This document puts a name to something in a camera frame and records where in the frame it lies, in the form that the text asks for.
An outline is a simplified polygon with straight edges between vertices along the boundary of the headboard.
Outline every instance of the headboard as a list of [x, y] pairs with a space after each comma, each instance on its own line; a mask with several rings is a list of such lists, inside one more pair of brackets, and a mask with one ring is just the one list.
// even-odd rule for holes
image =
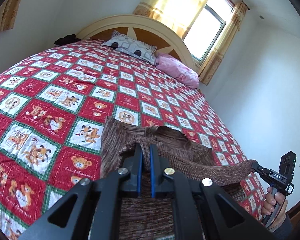
[[198, 70], [183, 40], [166, 25], [148, 17], [133, 14], [106, 17], [81, 30], [77, 38], [107, 41], [114, 30], [157, 46], [157, 52], [167, 53], [194, 71]]

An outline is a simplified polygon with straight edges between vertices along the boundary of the human hand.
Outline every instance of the human hand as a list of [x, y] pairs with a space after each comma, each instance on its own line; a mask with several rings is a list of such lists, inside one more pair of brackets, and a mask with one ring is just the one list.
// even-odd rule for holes
[[277, 226], [278, 224], [280, 224], [280, 222], [284, 219], [285, 217], [285, 212], [286, 212], [286, 208], [287, 208], [287, 204], [288, 204], [288, 200], [284, 200], [284, 195], [281, 194], [280, 192], [277, 192], [274, 197], [271, 195], [271, 191], [272, 191], [272, 187], [267, 188], [267, 194], [266, 194], [266, 200], [263, 203], [263, 207], [261, 209], [261, 213], [263, 215], [271, 215], [271, 212], [274, 211], [274, 205], [276, 203], [276, 201], [279, 204], [279, 209], [280, 210], [281, 206], [283, 205], [280, 213], [277, 215], [277, 218], [275, 219], [275, 221], [272, 223], [272, 225], [269, 227], [269, 229], [274, 228], [275, 226]]

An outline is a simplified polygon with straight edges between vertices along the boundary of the silver bolt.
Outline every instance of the silver bolt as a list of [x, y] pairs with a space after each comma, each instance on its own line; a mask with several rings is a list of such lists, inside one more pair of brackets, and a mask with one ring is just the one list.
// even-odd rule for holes
[[166, 175], [173, 175], [173, 174], [175, 173], [175, 171], [174, 171], [173, 168], [166, 168], [166, 169], [164, 170], [164, 173], [165, 173]]
[[128, 173], [128, 169], [127, 168], [119, 168], [118, 169], [118, 173], [120, 175], [127, 174]]
[[209, 178], [205, 178], [205, 179], [202, 180], [202, 184], [209, 187], [209, 186], [212, 185], [212, 180], [209, 179]]
[[80, 184], [82, 186], [86, 186], [86, 185], [88, 185], [90, 183], [90, 181], [91, 181], [90, 179], [85, 178], [85, 179], [80, 180]]

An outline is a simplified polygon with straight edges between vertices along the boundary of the brown sweater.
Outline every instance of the brown sweater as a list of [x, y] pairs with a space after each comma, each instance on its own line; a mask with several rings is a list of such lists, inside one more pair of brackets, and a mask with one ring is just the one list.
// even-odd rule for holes
[[[239, 182], [251, 171], [254, 160], [235, 166], [216, 167], [212, 150], [190, 141], [184, 134], [166, 126], [138, 127], [107, 117], [101, 137], [101, 178], [119, 168], [132, 156], [136, 143], [143, 150], [143, 164], [150, 169], [149, 145], [156, 144], [159, 156], [188, 178], [210, 178], [236, 200], [245, 197]], [[119, 239], [155, 239], [172, 235], [173, 218], [170, 199], [151, 198], [150, 173], [142, 176], [141, 198], [122, 200]]]

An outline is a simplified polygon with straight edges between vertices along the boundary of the pillowcase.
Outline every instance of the pillowcase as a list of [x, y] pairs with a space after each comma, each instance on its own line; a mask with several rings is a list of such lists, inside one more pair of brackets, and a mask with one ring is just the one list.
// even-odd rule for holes
[[111, 39], [109, 41], [105, 41], [102, 45], [110, 46], [116, 51], [120, 51], [135, 58], [145, 60], [154, 65], [154, 52], [157, 49], [156, 46], [146, 44], [142, 41], [136, 41], [133, 38], [119, 33], [116, 30], [112, 33]]
[[157, 69], [160, 69], [169, 76], [174, 77], [176, 80], [190, 88], [198, 88], [198, 74], [176, 58], [168, 54], [158, 53], [155, 62], [157, 63]]

